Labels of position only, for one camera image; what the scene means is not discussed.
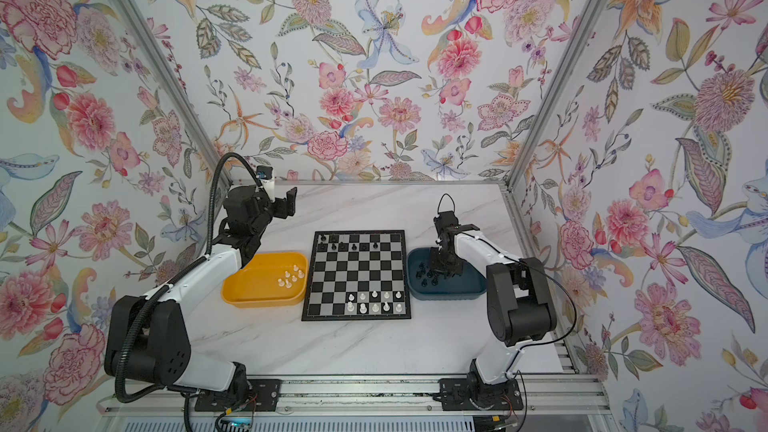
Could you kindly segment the black chess pieces on board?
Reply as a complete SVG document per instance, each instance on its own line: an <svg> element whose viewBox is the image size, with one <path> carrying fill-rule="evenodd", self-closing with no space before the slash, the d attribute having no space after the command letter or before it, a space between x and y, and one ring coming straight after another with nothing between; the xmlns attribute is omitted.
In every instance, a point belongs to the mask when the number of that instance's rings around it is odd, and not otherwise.
<svg viewBox="0 0 768 432"><path fill-rule="evenodd" d="M379 250L382 235L372 233L317 232L315 249L319 252L359 252Z"/></svg>

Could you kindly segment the dark teal plastic tray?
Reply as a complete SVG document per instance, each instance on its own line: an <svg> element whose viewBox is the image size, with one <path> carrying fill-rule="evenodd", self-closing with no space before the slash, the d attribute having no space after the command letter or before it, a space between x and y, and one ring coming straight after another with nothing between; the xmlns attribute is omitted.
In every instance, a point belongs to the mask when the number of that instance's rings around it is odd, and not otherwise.
<svg viewBox="0 0 768 432"><path fill-rule="evenodd" d="M465 262L462 275L455 275L438 286L422 287L415 277L417 266L422 262L429 263L431 248L417 248L407 256L407 285L411 294L421 301L434 300L474 300L487 290L486 278L471 264Z"/></svg>

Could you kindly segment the aluminium corner post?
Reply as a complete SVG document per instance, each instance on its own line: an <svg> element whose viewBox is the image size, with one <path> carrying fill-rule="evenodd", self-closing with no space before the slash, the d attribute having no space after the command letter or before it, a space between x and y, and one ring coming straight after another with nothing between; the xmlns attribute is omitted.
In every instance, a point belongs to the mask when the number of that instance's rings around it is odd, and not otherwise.
<svg viewBox="0 0 768 432"><path fill-rule="evenodd" d="M125 20L127 28L134 35L139 47L147 56L147 62L157 82L170 97L176 111L180 114L182 123L187 127L191 138L203 156L203 160L211 172L219 160L219 154L213 143L205 134L205 130L194 111L186 93L165 58L163 47L157 42L149 25L135 0L111 0L120 16Z"/></svg>
<svg viewBox="0 0 768 432"><path fill-rule="evenodd" d="M554 69L551 85L544 94L539 111L534 116L534 122L528 131L521 152L510 171L506 181L506 190L512 192L524 177L524 171L533 157L537 143L546 128L548 121L554 113L555 106L562 93L571 81L578 61L587 48L587 43L599 21L608 0L587 0L582 10L580 24L571 35L568 45L560 62Z"/></svg>

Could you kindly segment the black chess pieces in tray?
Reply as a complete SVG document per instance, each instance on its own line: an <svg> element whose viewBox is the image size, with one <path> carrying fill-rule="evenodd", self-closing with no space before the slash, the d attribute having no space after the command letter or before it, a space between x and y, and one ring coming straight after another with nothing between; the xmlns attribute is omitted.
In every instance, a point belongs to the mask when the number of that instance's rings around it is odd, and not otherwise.
<svg viewBox="0 0 768 432"><path fill-rule="evenodd" d="M452 278L456 273L457 269L452 266L422 262L417 266L415 277L420 281L422 287L438 286Z"/></svg>

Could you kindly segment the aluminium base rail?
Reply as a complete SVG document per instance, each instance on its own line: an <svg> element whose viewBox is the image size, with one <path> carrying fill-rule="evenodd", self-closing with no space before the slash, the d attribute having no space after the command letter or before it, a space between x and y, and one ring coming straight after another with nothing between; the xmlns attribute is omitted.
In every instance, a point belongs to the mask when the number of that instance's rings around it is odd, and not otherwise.
<svg viewBox="0 0 768 432"><path fill-rule="evenodd" d="M284 375L250 378L257 400L272 409L260 416L407 416L407 415L608 415L604 387L589 375L526 373L519 389L495 407L468 403L464 410L443 405L457 395L445 394L441 381L461 381L461 375Z"/></svg>

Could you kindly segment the right aluminium corner post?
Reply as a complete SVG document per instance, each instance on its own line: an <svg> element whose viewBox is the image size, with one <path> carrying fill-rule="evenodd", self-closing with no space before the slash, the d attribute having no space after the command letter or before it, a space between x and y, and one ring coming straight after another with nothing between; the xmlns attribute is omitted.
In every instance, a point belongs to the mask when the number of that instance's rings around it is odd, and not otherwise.
<svg viewBox="0 0 768 432"><path fill-rule="evenodd" d="M587 0L582 10L580 24L571 35L568 45L560 62L554 69L551 85L544 94L539 111L534 116L534 122L528 131L521 152L510 171L506 181L506 190L512 192L524 177L524 171L533 157L537 143L546 128L548 121L554 113L555 106L562 93L571 81L578 61L587 48L587 43L599 21L608 0Z"/></svg>

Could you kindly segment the yellow plastic tray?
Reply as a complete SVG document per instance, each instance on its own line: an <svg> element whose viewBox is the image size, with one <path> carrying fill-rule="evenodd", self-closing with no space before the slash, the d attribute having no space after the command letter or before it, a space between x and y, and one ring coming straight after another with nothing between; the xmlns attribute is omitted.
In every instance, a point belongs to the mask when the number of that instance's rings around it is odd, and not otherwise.
<svg viewBox="0 0 768 432"><path fill-rule="evenodd" d="M294 265L305 271L304 283L290 289L279 287L277 278ZM308 267L308 259L299 252L256 254L242 270L223 282L221 298L238 308L297 305L305 297Z"/></svg>

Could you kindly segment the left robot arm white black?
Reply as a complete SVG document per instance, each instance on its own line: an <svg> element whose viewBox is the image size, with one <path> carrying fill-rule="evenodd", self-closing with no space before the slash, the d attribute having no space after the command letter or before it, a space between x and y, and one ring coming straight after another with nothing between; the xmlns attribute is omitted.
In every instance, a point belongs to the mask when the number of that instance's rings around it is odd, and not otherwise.
<svg viewBox="0 0 768 432"><path fill-rule="evenodd" d="M186 321L202 301L255 256L268 225L296 212L297 188L278 197L273 186L231 189L226 213L210 233L202 255L171 279L141 296L124 296L114 305L104 370L113 377L122 403L167 389L180 394L214 394L223 403L246 401L251 385L243 364L193 351Z"/></svg>

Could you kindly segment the white chess pieces in tray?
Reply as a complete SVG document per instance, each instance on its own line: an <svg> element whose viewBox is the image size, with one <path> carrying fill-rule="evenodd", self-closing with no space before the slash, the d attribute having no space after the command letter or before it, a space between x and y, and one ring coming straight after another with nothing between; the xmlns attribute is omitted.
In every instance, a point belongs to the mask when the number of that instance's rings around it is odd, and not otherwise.
<svg viewBox="0 0 768 432"><path fill-rule="evenodd" d="M305 271L298 265L294 265L291 270L285 270L283 275L277 278L277 285L281 288L290 289L303 284L305 278Z"/></svg>

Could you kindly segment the white chess pieces on board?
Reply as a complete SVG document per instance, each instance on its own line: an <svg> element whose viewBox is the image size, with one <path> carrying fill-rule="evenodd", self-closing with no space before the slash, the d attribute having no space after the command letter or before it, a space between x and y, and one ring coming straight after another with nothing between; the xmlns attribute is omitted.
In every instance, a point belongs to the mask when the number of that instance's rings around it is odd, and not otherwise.
<svg viewBox="0 0 768 432"><path fill-rule="evenodd" d="M370 291L348 294L342 312L346 316L405 316L408 307L401 291Z"/></svg>

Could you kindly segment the black white chess board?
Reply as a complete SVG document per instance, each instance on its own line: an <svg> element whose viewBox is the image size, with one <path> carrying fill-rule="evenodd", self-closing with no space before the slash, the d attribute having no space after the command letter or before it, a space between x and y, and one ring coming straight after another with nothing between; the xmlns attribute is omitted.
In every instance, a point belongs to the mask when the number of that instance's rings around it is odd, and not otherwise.
<svg viewBox="0 0 768 432"><path fill-rule="evenodd" d="M408 320L412 316L407 285L407 247L403 230L352 230L317 232L362 232L382 235L379 250L319 252L314 239L308 284L302 309L304 322ZM342 312L348 294L370 291L401 291L406 296L405 316L346 316Z"/></svg>

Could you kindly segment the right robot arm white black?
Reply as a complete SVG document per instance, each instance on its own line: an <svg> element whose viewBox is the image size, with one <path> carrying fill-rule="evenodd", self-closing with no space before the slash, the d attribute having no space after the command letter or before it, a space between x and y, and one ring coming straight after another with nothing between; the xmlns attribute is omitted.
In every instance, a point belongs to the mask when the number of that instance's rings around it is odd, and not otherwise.
<svg viewBox="0 0 768 432"><path fill-rule="evenodd" d="M473 268L486 280L486 316L492 338L471 362L468 383L477 390L498 389L514 377L528 348L554 342L557 314L543 264L512 255L452 211L434 218L437 246L428 270L434 281L450 280Z"/></svg>

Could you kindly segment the left aluminium corner post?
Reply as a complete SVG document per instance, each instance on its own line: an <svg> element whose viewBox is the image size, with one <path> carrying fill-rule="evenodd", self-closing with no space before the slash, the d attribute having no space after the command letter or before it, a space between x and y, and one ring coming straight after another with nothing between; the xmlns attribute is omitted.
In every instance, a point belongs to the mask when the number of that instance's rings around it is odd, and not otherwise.
<svg viewBox="0 0 768 432"><path fill-rule="evenodd" d="M176 111L180 114L182 123L187 127L191 138L203 156L203 160L211 172L219 160L219 154L213 143L205 134L205 130L194 111L186 93L165 58L163 47L157 42L149 25L135 0L111 0L120 16L125 20L127 28L134 35L139 47L147 56L147 62L157 82L170 97Z"/></svg>

